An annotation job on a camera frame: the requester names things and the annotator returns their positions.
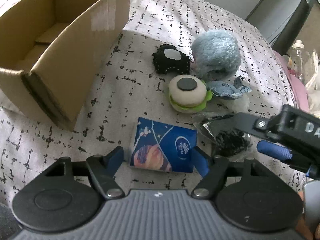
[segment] open cardboard box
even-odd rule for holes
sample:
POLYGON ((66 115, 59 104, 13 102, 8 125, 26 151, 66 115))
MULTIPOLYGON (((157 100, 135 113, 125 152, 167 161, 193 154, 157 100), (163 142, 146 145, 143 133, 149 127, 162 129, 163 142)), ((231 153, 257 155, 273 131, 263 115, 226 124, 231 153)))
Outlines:
POLYGON ((0 17, 0 89, 27 117, 73 130, 130 0, 21 0, 0 17))

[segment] bed sheet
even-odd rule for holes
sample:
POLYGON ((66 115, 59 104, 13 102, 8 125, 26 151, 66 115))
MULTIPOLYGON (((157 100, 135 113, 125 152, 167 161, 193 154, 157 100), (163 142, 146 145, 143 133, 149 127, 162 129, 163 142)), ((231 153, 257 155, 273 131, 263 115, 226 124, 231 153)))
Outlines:
MULTIPOLYGON (((0 0, 0 15, 18 1, 0 0)), ((128 24, 96 74, 73 132, 0 109, 0 201, 10 203, 24 185, 61 156, 79 161, 104 155, 118 145, 127 148, 139 116, 192 128, 189 115, 170 107, 166 90, 172 76, 157 75, 151 55, 159 45, 169 43, 192 59, 191 43, 208 29, 229 30, 238 40, 242 64, 236 76, 252 88, 249 113, 269 117, 283 104, 294 104, 288 80, 269 44, 243 19, 203 0, 131 0, 128 24)), ((215 111, 226 108, 216 99, 210 106, 215 111)), ((201 136, 198 144, 210 152, 210 143, 201 136)), ((257 153, 255 147, 251 154, 292 188, 301 189, 304 174, 257 153)), ((126 163, 115 174, 126 192, 129 188, 190 190, 200 179, 196 171, 147 171, 126 163)))

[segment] transparent bottle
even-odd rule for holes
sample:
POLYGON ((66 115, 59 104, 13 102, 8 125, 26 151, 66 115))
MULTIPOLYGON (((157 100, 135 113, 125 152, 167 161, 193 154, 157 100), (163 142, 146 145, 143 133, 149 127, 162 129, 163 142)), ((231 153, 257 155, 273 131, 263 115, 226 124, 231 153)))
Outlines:
POLYGON ((297 78, 305 85, 305 69, 304 66, 310 58, 310 55, 304 49, 304 45, 302 41, 296 40, 296 42, 292 45, 289 56, 294 62, 294 71, 296 73, 297 78))

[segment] oval logo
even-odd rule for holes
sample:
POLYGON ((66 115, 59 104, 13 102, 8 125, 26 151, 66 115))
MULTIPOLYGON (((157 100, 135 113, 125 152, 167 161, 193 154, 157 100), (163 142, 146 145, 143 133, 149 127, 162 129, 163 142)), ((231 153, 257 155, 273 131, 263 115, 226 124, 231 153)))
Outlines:
POLYGON ((176 139, 175 144, 176 144, 178 157, 182 160, 185 160, 188 157, 188 153, 191 148, 189 141, 185 137, 179 136, 176 139))

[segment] blue tissue packet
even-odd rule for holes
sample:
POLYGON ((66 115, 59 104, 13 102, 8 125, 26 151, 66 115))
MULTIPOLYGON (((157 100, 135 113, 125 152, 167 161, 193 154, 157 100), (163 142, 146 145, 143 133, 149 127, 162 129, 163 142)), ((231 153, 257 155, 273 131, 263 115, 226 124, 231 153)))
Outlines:
POLYGON ((191 173, 196 142, 196 130, 139 117, 129 162, 136 168, 191 173))

